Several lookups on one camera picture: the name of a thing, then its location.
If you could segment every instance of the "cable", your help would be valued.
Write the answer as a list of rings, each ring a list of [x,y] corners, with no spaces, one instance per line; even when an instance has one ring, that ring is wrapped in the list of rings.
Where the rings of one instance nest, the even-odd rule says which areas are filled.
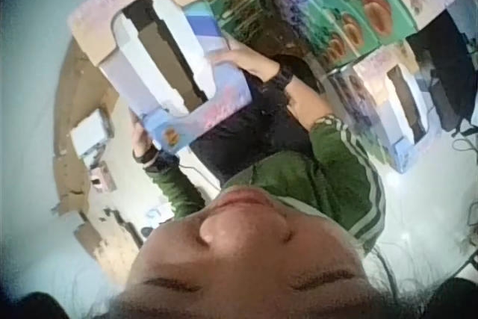
[[[468,147],[465,149],[460,149],[456,147],[457,143],[466,143]],[[473,143],[467,138],[459,138],[458,140],[454,140],[452,143],[452,147],[455,151],[458,151],[458,152],[475,151],[478,155],[478,148],[475,145],[473,145]]]
[[[198,169],[195,167],[189,167],[189,166],[183,166],[182,164],[179,165],[179,168],[184,168],[185,170],[194,170],[196,171],[204,180],[206,180],[207,183],[209,183],[215,190],[218,190],[219,192],[221,189],[217,187],[213,182],[211,182],[209,179],[206,178]]]

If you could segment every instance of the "woman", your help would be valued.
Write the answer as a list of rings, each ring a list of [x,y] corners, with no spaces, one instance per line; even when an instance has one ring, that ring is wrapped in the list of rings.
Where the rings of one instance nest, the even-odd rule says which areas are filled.
[[[140,251],[111,314],[152,318],[341,318],[376,313],[361,256],[383,229],[379,176],[329,104],[290,70],[236,44],[215,55],[283,90],[313,158],[283,151],[223,186],[208,206],[139,123],[135,158],[175,211]]]

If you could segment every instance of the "white floor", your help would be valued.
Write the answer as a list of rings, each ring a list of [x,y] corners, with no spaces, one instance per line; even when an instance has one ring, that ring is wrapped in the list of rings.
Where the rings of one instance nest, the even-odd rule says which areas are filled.
[[[146,212],[167,202],[161,191],[131,157],[131,124],[128,108],[119,100],[113,113],[114,139],[103,159],[108,164],[118,190],[110,194],[90,193],[91,208],[117,208],[137,229],[149,226]],[[453,273],[470,255],[463,243],[468,233],[468,207],[478,200],[477,157],[473,152],[457,152],[454,139],[441,139],[406,174],[376,163],[387,197],[385,231],[378,249],[388,260],[400,286],[415,287],[442,280]],[[201,171],[214,186],[194,170],[183,170],[209,199],[218,193],[217,180],[196,157],[184,150],[181,164]],[[376,258],[367,259],[367,268],[376,272]]]

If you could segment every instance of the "wristband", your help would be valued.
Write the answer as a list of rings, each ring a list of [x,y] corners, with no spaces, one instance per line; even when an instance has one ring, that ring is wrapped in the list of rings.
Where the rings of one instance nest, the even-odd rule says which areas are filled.
[[[294,74],[288,66],[282,66],[279,70],[279,73],[271,78],[268,82],[273,84],[276,88],[281,91],[285,91],[287,85],[292,81]]]
[[[157,153],[158,153],[158,149],[156,149],[154,145],[151,145],[151,147],[149,147],[149,149],[146,152],[144,152],[144,155],[140,157],[136,157],[133,151],[133,158],[138,164],[147,164],[156,156]]]

